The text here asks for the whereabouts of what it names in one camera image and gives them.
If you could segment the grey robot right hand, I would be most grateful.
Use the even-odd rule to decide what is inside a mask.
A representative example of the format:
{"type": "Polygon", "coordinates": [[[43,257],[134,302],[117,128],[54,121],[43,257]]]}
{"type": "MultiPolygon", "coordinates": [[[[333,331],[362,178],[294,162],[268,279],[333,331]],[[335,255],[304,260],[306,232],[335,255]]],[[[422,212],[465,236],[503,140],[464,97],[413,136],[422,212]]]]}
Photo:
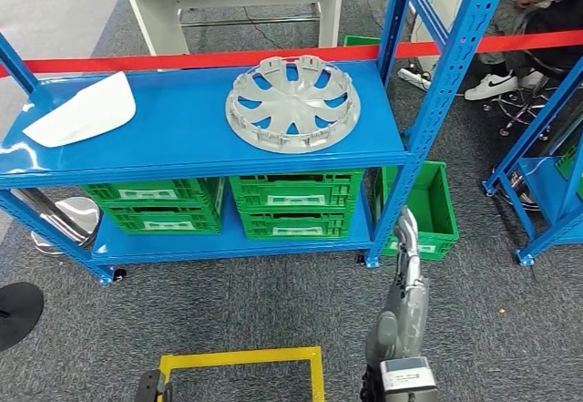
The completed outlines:
{"type": "Polygon", "coordinates": [[[367,364],[373,370],[385,360],[419,356],[428,311],[429,283],[421,273],[416,219],[404,206],[393,232],[397,238],[395,274],[365,345],[367,364]]]}

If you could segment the dark robot left hand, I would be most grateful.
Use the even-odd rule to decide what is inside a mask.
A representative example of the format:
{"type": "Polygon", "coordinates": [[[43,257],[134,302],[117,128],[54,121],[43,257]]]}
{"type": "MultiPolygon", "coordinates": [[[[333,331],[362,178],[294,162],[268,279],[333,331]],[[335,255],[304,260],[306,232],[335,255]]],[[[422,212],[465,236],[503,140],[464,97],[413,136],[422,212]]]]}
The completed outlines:
{"type": "Polygon", "coordinates": [[[137,385],[135,402],[172,402],[173,388],[167,377],[159,369],[143,372],[137,385]]]}

